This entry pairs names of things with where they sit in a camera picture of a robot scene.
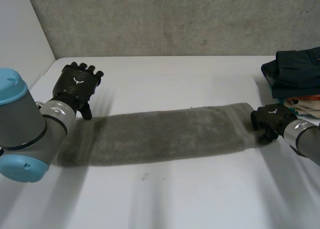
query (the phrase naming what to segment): light blue robot joint cap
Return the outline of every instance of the light blue robot joint cap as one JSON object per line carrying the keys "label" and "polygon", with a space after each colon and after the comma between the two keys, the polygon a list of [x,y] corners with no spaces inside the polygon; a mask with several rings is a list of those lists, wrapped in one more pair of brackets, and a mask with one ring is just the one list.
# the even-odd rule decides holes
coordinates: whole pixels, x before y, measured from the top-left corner
{"label": "light blue robot joint cap", "polygon": [[28,86],[18,72],[10,68],[0,68],[0,106],[22,98]]}
{"label": "light blue robot joint cap", "polygon": [[38,182],[48,169],[49,166],[46,163],[30,156],[18,154],[0,156],[0,173],[16,182]]}

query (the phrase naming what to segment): robotic hand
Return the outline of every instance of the robotic hand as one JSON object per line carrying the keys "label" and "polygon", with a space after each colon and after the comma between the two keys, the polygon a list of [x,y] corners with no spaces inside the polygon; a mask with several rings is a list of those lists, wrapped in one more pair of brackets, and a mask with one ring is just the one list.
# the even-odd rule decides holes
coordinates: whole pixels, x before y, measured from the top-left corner
{"label": "robotic hand", "polygon": [[20,75],[0,69],[0,173],[17,182],[37,182],[48,171],[77,111],[92,118],[88,101],[104,75],[93,65],[66,65],[53,98],[40,106]]}
{"label": "robotic hand", "polygon": [[259,107],[251,113],[254,130],[262,130],[261,144],[271,143],[282,136],[291,148],[302,157],[320,166],[320,127],[298,119],[282,104]]}

